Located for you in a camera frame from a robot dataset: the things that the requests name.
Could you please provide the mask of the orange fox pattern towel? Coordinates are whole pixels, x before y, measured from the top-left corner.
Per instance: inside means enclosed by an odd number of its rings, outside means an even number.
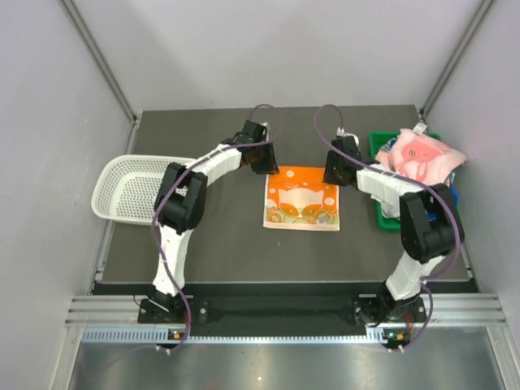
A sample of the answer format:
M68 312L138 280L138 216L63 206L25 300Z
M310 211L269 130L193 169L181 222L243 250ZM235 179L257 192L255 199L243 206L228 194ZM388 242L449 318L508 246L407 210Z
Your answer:
M339 187L320 167L281 166L266 177L263 226L312 232L340 230Z

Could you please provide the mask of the pink patterned towel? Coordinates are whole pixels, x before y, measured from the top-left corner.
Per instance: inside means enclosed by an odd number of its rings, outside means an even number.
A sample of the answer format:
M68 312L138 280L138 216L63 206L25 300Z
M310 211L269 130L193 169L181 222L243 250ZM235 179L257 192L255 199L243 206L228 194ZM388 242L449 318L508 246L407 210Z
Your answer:
M445 182L466 156L432 136L402 128L392 145L378 150L375 160L389 171L433 185Z

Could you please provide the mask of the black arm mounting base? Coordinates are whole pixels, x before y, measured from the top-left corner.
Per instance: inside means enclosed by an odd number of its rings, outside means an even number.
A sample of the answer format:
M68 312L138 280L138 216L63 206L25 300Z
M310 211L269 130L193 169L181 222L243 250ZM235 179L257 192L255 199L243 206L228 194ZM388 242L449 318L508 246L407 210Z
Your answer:
M144 299L137 322L190 323L191 336L351 336L376 324L403 327L426 319L420 298L390 313L374 296L198 296L188 303L191 320L179 298L169 306Z

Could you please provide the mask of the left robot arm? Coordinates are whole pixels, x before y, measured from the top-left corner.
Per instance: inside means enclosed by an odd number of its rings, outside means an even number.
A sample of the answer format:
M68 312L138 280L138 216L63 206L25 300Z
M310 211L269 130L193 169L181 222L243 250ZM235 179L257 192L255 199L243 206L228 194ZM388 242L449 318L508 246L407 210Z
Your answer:
M191 319L183 291L190 238L202 221L209 186L243 166L259 175L279 171L268 123L248 119L241 131L194 162L167 166L151 223L158 245L158 269L148 297L141 301L139 323L187 323Z

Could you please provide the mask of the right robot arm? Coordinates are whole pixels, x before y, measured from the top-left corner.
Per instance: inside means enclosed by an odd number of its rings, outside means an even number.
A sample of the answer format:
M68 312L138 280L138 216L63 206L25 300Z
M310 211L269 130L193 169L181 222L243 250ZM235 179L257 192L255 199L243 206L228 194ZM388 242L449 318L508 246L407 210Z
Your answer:
M394 272L376 293L375 322L396 322L405 316L427 282L439 276L433 271L449 254L458 258L465 232L451 189L440 182L412 179L381 164L362 161L358 138L339 127L327 143L324 180L357 188L381 201L396 201L403 254Z

